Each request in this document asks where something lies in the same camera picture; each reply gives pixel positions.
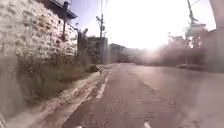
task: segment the bright sky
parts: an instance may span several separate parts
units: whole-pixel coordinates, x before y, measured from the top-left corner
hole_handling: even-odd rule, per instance
[[[109,43],[130,48],[156,49],[167,42],[168,32],[181,35],[189,21],[187,0],[108,0],[104,7]],[[210,30],[215,28],[209,0],[200,0],[192,9],[199,22],[206,23]],[[99,35],[95,19],[86,27],[89,35]]]

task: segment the wall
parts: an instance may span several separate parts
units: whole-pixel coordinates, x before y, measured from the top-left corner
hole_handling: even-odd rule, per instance
[[[75,55],[77,31],[66,25],[66,41],[61,40],[63,21],[33,0],[4,0],[0,2],[1,53],[36,54],[48,57],[62,52]]]
[[[206,64],[215,70],[224,71],[224,29],[210,31],[204,38]]]
[[[99,54],[99,63],[108,63],[108,39],[103,38],[103,42],[100,43],[100,37],[90,37],[90,45],[96,47],[97,53]]]
[[[15,54],[43,58],[59,52],[76,54],[77,31],[67,25],[62,41],[62,29],[63,21],[40,3],[0,1],[0,115],[7,119],[27,107],[17,82]]]

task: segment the asphalt road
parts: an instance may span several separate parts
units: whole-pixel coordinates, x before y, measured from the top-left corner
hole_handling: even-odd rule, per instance
[[[201,92],[202,86],[212,81],[221,84],[219,80],[224,78],[212,75],[213,79],[211,74],[203,72],[132,64],[116,64],[110,68],[102,97],[96,96],[100,89],[95,89],[63,128],[202,128],[204,124],[198,115],[203,115],[203,111],[198,106],[210,104],[198,99],[206,98],[200,96],[205,92]]]

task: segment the sky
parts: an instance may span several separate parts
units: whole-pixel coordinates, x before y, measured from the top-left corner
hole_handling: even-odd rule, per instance
[[[200,23],[215,29],[209,0],[200,0],[192,9]],[[78,15],[73,21],[78,28],[99,36],[100,0],[72,0],[71,10]],[[157,49],[167,43],[169,32],[182,35],[189,21],[187,0],[103,0],[103,13],[109,43],[129,48]]]

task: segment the house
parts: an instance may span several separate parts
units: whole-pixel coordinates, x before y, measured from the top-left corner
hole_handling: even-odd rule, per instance
[[[64,17],[64,11],[63,11],[64,2],[71,3],[70,1],[67,1],[67,0],[37,0],[37,2],[43,3],[47,9],[50,9],[51,11],[53,11],[61,19],[63,19]],[[70,7],[68,7],[68,11],[67,11],[68,22],[77,18],[77,15],[75,15],[74,12],[72,12],[71,9],[69,8]]]
[[[110,62],[122,62],[124,61],[124,51],[125,47],[118,44],[110,44],[109,46],[109,54],[110,54]]]

